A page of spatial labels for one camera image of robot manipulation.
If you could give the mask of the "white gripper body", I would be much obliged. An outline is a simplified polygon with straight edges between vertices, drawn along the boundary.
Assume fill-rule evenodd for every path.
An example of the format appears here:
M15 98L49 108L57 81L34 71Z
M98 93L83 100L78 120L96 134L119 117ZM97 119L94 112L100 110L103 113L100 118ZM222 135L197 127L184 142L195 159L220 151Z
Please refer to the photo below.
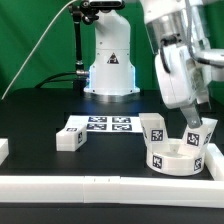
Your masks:
M169 109L209 101L207 80L196 66L188 48L176 44L159 49L155 57L156 74L164 104Z

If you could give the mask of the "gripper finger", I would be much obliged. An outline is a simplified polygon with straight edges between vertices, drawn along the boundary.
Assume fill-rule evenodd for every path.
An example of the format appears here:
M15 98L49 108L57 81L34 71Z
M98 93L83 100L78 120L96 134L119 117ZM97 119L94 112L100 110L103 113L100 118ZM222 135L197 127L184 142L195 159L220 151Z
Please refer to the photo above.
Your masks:
M194 103L181 107L180 110L191 129L199 128L202 125L202 121Z

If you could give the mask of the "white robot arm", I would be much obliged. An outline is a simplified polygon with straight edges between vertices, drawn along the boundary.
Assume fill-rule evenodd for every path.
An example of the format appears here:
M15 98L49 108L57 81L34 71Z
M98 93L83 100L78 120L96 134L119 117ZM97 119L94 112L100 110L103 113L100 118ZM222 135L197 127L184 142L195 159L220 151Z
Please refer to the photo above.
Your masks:
M138 0L143 21L155 54L155 70L163 102L178 108L190 128L202 125L196 106L208 100L203 59L196 57L209 48L200 9L213 0ZM118 100L140 92L135 68L130 62L129 22L117 10L130 0L87 0L96 11L95 61L85 93L102 100Z

